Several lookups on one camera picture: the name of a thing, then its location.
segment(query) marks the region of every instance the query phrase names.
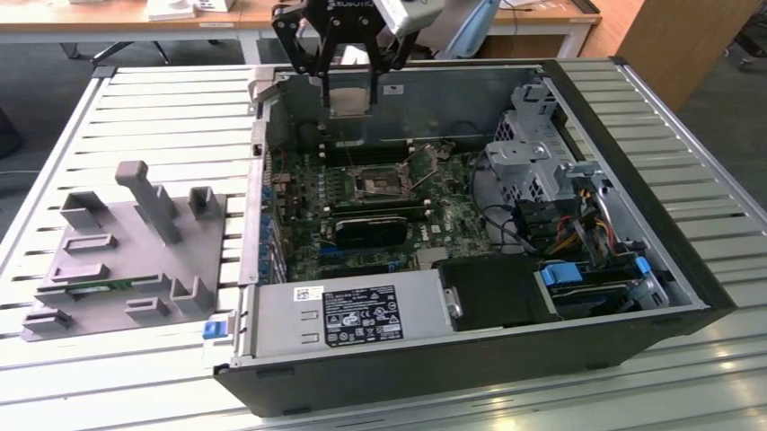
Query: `blue drive bracket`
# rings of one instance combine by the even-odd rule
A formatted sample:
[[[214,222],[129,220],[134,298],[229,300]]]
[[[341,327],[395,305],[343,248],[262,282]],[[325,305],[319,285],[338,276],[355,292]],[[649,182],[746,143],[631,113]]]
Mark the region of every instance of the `blue drive bracket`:
[[[541,270],[541,276],[547,286],[563,285],[585,281],[578,265],[573,262],[553,263]]]

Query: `power supply label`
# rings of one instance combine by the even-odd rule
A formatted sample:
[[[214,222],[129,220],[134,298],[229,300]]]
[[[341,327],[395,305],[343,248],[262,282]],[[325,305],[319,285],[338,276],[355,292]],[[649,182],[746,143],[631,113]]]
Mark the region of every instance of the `power supply label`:
[[[323,308],[325,343],[330,347],[405,337],[394,286],[325,292]]]

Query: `gray 3d printed holder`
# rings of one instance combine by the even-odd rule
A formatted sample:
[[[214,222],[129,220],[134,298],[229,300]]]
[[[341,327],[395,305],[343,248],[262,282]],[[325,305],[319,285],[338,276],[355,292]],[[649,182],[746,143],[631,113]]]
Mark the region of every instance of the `gray 3d printed holder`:
[[[115,179],[137,202],[69,195],[69,226],[23,322],[27,341],[202,321],[214,313],[226,196],[199,187],[170,198],[147,173],[141,161],[118,166]]]

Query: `blue tab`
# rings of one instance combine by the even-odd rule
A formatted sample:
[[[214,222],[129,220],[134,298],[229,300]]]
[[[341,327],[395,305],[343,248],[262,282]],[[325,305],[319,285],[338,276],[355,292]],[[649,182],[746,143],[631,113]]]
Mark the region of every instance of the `blue tab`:
[[[543,277],[543,282],[547,284],[547,286],[557,284],[557,278],[554,277],[554,273],[549,268],[543,268],[543,271],[541,271],[541,276]]]
[[[573,262],[547,265],[541,271],[541,276],[547,286],[585,281],[585,276],[581,275],[581,269],[578,269],[578,265]]]
[[[637,268],[639,268],[639,270],[644,272],[644,274],[650,273],[650,271],[652,271],[650,262],[648,261],[646,258],[639,257],[634,260],[634,262],[637,263]]]
[[[223,339],[227,337],[227,321],[207,321],[203,328],[203,339]]]

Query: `small green circuit board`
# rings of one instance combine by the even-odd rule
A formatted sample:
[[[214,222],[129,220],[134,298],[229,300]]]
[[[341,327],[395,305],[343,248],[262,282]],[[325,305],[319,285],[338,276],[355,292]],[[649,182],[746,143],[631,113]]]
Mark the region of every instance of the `small green circuit board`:
[[[470,160],[477,155],[451,154],[451,149],[443,143],[419,144],[407,163],[341,167],[326,166],[317,154],[277,154],[273,172],[278,172],[278,220],[290,281],[363,275],[369,269],[375,273],[418,270],[431,264],[419,260],[429,249],[439,249],[446,258],[491,253],[467,194]],[[375,217],[387,214],[381,207],[389,204],[410,211],[402,207],[411,208],[411,202],[419,217],[407,223],[403,243],[355,250],[335,245],[333,232],[345,218],[329,213],[329,208],[378,206],[370,215],[354,213]]]

